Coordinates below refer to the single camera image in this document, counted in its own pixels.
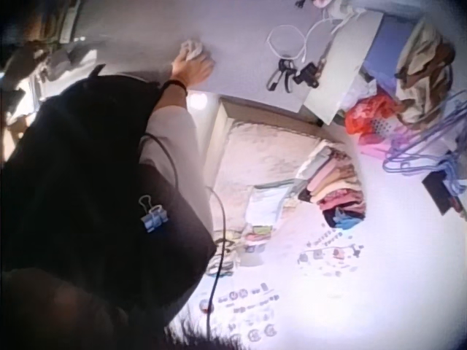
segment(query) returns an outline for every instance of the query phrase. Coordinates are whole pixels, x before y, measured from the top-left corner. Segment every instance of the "white shirt sleeve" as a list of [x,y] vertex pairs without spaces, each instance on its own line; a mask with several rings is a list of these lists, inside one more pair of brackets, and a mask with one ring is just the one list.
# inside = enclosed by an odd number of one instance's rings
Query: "white shirt sleeve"
[[[150,116],[146,132],[158,138],[167,148],[177,168],[181,195],[212,233],[212,215],[203,179],[196,126],[190,113],[178,106],[158,109]],[[167,181],[175,185],[170,160],[155,141],[149,139],[143,144],[139,162],[155,166]]]

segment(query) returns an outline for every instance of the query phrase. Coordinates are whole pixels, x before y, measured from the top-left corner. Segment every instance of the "white cable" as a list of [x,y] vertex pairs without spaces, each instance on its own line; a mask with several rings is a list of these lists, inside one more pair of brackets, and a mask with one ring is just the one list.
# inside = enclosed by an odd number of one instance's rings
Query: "white cable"
[[[360,15],[362,13],[364,13],[365,10],[364,9],[360,9],[356,12],[350,12],[346,17],[344,18],[334,18],[332,16],[329,15],[329,11],[328,9],[324,9],[323,10],[323,18],[319,21],[317,21],[309,30],[308,32],[306,33],[306,35],[303,35],[303,33],[301,33],[301,31],[295,27],[294,25],[292,24],[281,24],[279,26],[276,26],[274,28],[271,29],[271,31],[269,32],[269,35],[266,39],[266,42],[268,43],[269,45],[269,48],[271,49],[272,53],[274,53],[278,58],[283,58],[285,60],[296,60],[297,58],[299,58],[302,54],[302,58],[301,58],[301,62],[302,63],[305,63],[305,60],[306,60],[306,46],[308,44],[308,38],[310,36],[310,34],[313,32],[313,30],[316,29],[316,27],[318,27],[321,23],[324,23],[324,22],[332,22],[333,20],[341,20],[341,22],[333,28],[333,30],[331,31],[331,36],[333,36],[340,28],[342,28],[343,26],[345,26],[349,20],[353,17],[355,17],[355,19],[358,19],[360,17]],[[298,54],[293,56],[293,57],[290,57],[290,56],[287,56],[287,55],[281,55],[277,52],[277,50],[274,48],[274,46],[272,46],[272,43],[271,43],[271,36],[272,34],[274,33],[274,31],[278,28],[284,28],[284,27],[288,27],[288,28],[293,28],[297,31],[298,34],[300,34],[301,38],[303,39],[303,46],[301,47],[300,51],[298,51]]]
[[[305,60],[306,60],[306,44],[308,42],[308,38],[310,36],[310,34],[313,32],[313,30],[316,29],[316,27],[318,27],[321,23],[324,23],[324,22],[329,22],[331,21],[332,22],[333,18],[323,18],[322,20],[319,20],[317,21],[309,30],[308,32],[306,33],[306,35],[303,35],[303,33],[301,33],[301,31],[295,27],[294,25],[292,24],[281,24],[279,26],[276,26],[274,28],[271,29],[271,31],[269,32],[269,35],[266,39],[266,42],[268,43],[269,45],[269,48],[271,49],[272,53],[274,53],[278,58],[283,58],[285,60],[296,60],[297,58],[299,58],[302,54],[303,54],[303,57],[301,58],[301,62],[302,63],[305,63]],[[301,47],[300,51],[298,51],[298,54],[293,56],[293,57],[290,57],[290,56],[283,56],[281,54],[279,54],[277,52],[277,50],[274,48],[274,46],[272,46],[272,43],[271,43],[271,36],[272,34],[274,33],[274,31],[278,28],[284,28],[284,27],[288,27],[288,28],[293,28],[297,31],[298,34],[300,34],[301,38],[303,39],[303,46]]]

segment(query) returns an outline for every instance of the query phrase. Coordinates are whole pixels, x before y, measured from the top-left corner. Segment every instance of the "red bag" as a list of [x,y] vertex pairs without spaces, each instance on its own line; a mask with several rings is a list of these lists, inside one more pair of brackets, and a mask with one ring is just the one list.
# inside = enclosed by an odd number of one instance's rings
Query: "red bag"
[[395,114],[395,102],[386,93],[359,101],[345,114],[345,129],[349,134],[372,133],[371,120],[388,118]]

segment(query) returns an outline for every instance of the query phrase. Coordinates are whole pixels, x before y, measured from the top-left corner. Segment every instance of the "blue cloth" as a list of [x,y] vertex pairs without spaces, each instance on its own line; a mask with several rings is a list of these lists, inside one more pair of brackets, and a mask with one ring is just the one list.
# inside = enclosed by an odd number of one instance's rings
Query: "blue cloth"
[[336,228],[341,228],[342,230],[349,230],[353,228],[356,224],[359,224],[363,221],[363,215],[354,215],[356,213],[349,214],[339,207],[335,208],[334,222],[336,223]]
[[391,96],[395,95],[396,79],[394,74],[397,73],[399,55],[415,25],[416,22],[412,20],[385,15],[363,62],[366,71]]

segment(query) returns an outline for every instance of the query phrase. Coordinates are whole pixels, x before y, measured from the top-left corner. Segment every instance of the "black cable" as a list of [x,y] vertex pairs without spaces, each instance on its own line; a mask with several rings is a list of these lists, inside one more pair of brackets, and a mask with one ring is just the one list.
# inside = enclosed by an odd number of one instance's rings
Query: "black cable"
[[298,0],[298,1],[295,3],[295,6],[297,6],[299,9],[303,9],[303,8],[304,8],[304,5],[305,5],[305,1],[306,1],[306,0]]
[[[167,159],[169,159],[170,165],[171,165],[171,167],[172,167],[172,169],[173,169],[173,171],[174,171],[175,190],[176,190],[177,192],[179,192],[178,171],[177,171],[177,167],[175,166],[175,162],[174,162],[174,160],[172,159],[172,157],[171,157],[169,151],[168,151],[167,148],[163,145],[163,143],[161,142],[161,140],[159,140],[157,137],[155,137],[155,136],[152,135],[151,133],[144,133],[143,136],[147,136],[147,137],[149,137],[151,140],[153,140],[154,142],[156,142],[156,143],[161,147],[161,149],[163,150],[163,152],[166,154]],[[172,199],[172,202],[170,202],[170,205],[167,206],[167,209],[166,209],[167,211],[168,211],[169,209],[171,209],[172,204],[173,204],[174,201],[175,201],[175,198],[176,198],[176,197],[174,196],[174,198]]]
[[207,332],[207,339],[211,339],[211,312],[212,312],[212,300],[214,299],[214,293],[216,291],[217,287],[217,282],[219,281],[220,277],[220,272],[222,270],[222,264],[224,262],[224,253],[225,253],[225,234],[226,234],[226,223],[225,223],[225,209],[224,205],[222,204],[222,201],[220,200],[219,196],[217,195],[216,192],[211,187],[208,187],[208,189],[212,192],[212,194],[216,197],[217,201],[219,202],[220,205],[220,210],[222,211],[222,221],[223,221],[223,242],[222,242],[222,252],[220,253],[220,262],[219,262],[219,268],[217,269],[216,277],[214,279],[214,284],[212,285],[212,290],[211,290],[211,295],[209,296],[209,302],[207,304],[207,320],[206,320],[206,332]]
[[[163,152],[166,154],[167,158],[169,159],[169,162],[171,164],[171,167],[173,168],[174,175],[175,175],[175,189],[179,190],[179,181],[178,181],[178,172],[177,172],[177,167],[175,166],[175,162],[172,159],[169,151],[167,148],[162,144],[161,140],[159,140],[157,137],[152,135],[151,133],[144,133],[144,136],[149,137],[153,141],[155,141],[159,146],[161,146],[161,149]],[[220,205],[220,210],[222,211],[222,217],[223,217],[223,242],[222,242],[222,252],[220,253],[220,262],[219,262],[219,268],[217,269],[216,277],[214,280],[214,284],[212,285],[212,290],[211,290],[211,295],[209,296],[209,302],[207,306],[207,320],[206,320],[206,329],[207,329],[207,338],[208,340],[211,339],[211,311],[212,311],[212,300],[214,299],[214,294],[216,291],[217,283],[219,282],[220,278],[220,272],[222,270],[222,265],[224,262],[224,254],[225,254],[225,242],[227,241],[225,235],[226,235],[226,219],[225,219],[225,209],[222,201],[220,200],[220,197],[217,195],[217,193],[211,188],[207,187],[209,191],[216,197],[217,202],[219,202]]]

